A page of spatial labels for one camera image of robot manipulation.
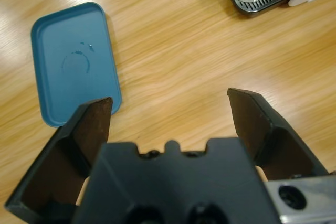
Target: blue lid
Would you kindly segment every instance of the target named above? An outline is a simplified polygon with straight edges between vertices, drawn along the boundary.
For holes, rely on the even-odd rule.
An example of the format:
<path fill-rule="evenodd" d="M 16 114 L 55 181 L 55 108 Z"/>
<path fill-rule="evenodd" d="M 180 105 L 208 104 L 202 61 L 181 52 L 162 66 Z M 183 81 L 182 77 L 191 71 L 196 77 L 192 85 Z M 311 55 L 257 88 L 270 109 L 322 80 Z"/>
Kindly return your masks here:
<path fill-rule="evenodd" d="M 64 125 L 88 101 L 113 98 L 112 113 L 121 104 L 116 64 L 104 11 L 84 3 L 37 20 L 31 43 L 44 121 Z"/>

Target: wooden table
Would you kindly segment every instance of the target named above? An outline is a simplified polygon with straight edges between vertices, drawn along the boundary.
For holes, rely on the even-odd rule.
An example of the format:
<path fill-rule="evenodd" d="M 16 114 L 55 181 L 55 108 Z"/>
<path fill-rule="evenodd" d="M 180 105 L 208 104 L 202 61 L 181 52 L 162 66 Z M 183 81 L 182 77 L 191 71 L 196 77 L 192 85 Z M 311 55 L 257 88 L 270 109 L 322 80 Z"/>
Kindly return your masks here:
<path fill-rule="evenodd" d="M 254 19 L 230 0 L 0 0 L 0 205 L 55 129 L 39 111 L 30 29 L 83 2 L 106 12 L 123 103 L 109 141 L 142 152 L 233 136 L 226 90 L 260 92 L 329 171 L 336 169 L 336 1 Z M 0 223 L 21 223 L 0 210 Z"/>

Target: drip tray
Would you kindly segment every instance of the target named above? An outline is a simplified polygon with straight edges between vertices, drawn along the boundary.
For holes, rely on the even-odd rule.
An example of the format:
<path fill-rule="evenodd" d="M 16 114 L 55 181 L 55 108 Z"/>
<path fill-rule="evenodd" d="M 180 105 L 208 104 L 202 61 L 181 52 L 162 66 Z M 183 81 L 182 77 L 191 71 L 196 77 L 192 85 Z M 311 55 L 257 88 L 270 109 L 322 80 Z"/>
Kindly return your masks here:
<path fill-rule="evenodd" d="M 240 0 L 231 0 L 238 11 L 245 16 L 255 17 L 267 10 L 277 7 L 282 0 L 258 0 L 254 2 L 244 2 Z"/>

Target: water stain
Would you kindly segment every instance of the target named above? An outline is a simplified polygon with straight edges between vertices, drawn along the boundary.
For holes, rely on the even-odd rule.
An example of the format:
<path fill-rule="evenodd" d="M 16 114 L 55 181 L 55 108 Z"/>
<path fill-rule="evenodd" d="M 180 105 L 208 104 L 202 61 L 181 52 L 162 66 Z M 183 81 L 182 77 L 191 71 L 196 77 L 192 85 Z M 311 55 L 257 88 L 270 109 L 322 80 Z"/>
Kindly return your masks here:
<path fill-rule="evenodd" d="M 94 52 L 94 49 L 93 49 L 92 45 L 89 45 L 89 49 L 90 49 L 91 52 Z"/>
<path fill-rule="evenodd" d="M 88 72 L 90 71 L 90 67 L 91 67 L 89 58 L 88 58 L 85 54 L 83 54 L 82 51 L 75 51 L 75 52 L 72 52 L 72 54 L 82 55 L 82 56 L 85 58 L 86 63 L 87 63 L 86 73 L 88 73 Z M 71 55 L 65 56 L 64 59 L 63 59 L 63 61 L 62 61 L 62 65 L 61 65 L 61 67 L 62 67 L 62 72 L 64 72 L 64 63 L 66 62 L 66 60 L 67 60 L 69 57 L 71 57 Z"/>

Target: silver metal plate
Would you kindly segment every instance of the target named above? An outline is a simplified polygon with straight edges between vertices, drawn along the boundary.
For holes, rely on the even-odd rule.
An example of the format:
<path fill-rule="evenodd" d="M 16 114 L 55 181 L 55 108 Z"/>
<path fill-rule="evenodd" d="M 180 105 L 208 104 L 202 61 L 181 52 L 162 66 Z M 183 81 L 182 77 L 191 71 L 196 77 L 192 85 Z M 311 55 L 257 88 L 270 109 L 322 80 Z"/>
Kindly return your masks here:
<path fill-rule="evenodd" d="M 336 176 L 273 180 L 265 183 L 276 206 L 282 223 L 335 224 L 336 223 Z M 307 201 L 306 207 L 296 210 L 280 197 L 279 188 L 291 186 L 298 189 Z"/>

